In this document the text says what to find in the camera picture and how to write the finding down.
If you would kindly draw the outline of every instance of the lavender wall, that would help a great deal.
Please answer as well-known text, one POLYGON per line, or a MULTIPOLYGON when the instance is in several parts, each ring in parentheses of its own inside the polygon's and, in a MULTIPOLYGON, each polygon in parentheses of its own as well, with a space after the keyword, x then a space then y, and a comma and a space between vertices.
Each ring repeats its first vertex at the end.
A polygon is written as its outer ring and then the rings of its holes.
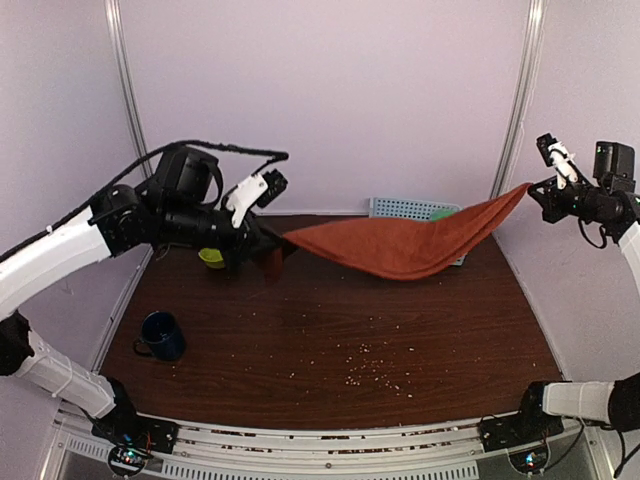
MULTIPOLYGON (((4 251, 85 200, 134 151, 101 0, 3 0, 0 65, 4 251)), ((89 365, 142 253, 77 272, 22 312, 54 347, 89 365)), ((0 378, 2 478, 37 478, 56 405, 0 378)))
MULTIPOLYGON (((548 131, 577 153, 589 176, 597 140, 640 151, 640 3, 549 3, 537 88, 512 185, 552 174, 535 147, 536 137, 548 131)), ((640 370, 640 299, 617 247, 587 245, 574 219, 543 223, 531 199, 523 200, 497 237, 568 378, 614 380, 640 370)), ((616 458, 618 449, 614 440, 616 458)), ((639 473, 636 461, 625 478, 639 473)))
MULTIPOLYGON (((527 15, 513 0, 122 3, 150 147, 195 136, 288 150, 272 212, 485 200, 527 15)), ((254 165, 225 161, 229 185, 254 165)))

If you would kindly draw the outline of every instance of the red towel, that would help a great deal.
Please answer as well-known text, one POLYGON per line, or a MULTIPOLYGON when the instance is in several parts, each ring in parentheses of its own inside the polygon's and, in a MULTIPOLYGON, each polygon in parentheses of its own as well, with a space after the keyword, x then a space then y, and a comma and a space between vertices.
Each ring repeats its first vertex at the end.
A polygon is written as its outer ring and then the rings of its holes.
MULTIPOLYGON (((443 218, 359 218, 286 233, 300 248, 347 267, 392 280, 417 280, 437 273, 480 243, 511 213, 529 184, 443 218)), ((282 270, 282 251, 262 263, 267 281, 282 270)))

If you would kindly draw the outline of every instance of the blue mug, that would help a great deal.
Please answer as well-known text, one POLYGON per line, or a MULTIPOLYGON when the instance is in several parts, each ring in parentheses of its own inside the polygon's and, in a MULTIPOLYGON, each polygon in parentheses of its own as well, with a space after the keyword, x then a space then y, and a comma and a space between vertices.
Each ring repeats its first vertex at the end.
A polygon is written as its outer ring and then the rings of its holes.
POLYGON ((145 318, 140 338, 133 342, 133 351, 137 355, 155 357, 166 362, 178 360, 186 349, 182 331, 169 312, 154 312, 145 318), (138 349, 142 344, 149 348, 148 352, 138 349))

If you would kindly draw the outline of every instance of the dark wood surface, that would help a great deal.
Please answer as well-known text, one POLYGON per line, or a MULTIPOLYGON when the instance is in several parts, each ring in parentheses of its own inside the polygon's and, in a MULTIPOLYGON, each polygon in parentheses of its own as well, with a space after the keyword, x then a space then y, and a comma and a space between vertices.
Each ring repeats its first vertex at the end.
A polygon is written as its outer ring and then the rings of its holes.
MULTIPOLYGON (((327 221, 275 218, 281 230, 327 221)), ((399 283, 299 251, 267 287, 253 266, 207 269, 191 250, 150 263, 102 373, 143 413, 233 426, 333 429, 428 424, 515 410, 560 374, 493 238, 460 268, 399 283), (142 320, 178 319, 175 363, 136 356, 142 320)))

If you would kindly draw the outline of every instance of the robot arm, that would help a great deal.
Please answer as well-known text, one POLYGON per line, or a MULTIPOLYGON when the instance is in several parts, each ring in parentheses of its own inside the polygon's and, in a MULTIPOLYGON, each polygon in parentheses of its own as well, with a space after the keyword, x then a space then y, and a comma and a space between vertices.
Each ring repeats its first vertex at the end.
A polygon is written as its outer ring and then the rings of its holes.
MULTIPOLYGON (((634 193, 634 150, 612 142, 597 142, 589 182, 573 163, 574 156, 550 134, 537 140, 547 166, 557 176, 532 185, 529 195, 542 207, 546 222, 575 216, 582 224, 600 224, 603 239, 618 244, 640 290, 640 197, 634 193)), ((620 432, 640 428, 640 373, 616 382, 535 382, 520 408, 520 429, 544 431, 549 416, 568 416, 610 425, 620 432)))
POLYGON ((263 174, 261 170, 288 155, 195 142, 207 148, 271 157, 223 196, 218 160, 189 143, 193 142, 178 142, 152 152, 149 157, 163 155, 149 180, 135 188, 116 184, 124 176, 121 174, 79 211, 0 256, 0 376, 24 378, 79 406, 114 443, 144 444, 159 422, 149 425, 145 417, 137 415, 117 380, 89 372, 46 343, 18 308, 70 273, 143 243, 154 248, 217 248, 228 268, 278 247, 279 237, 262 225, 250 208, 255 204, 263 208, 284 191, 287 181, 280 172, 263 174), (218 187, 217 198, 203 203, 212 180, 218 187), (220 199, 221 208, 216 209, 220 199))

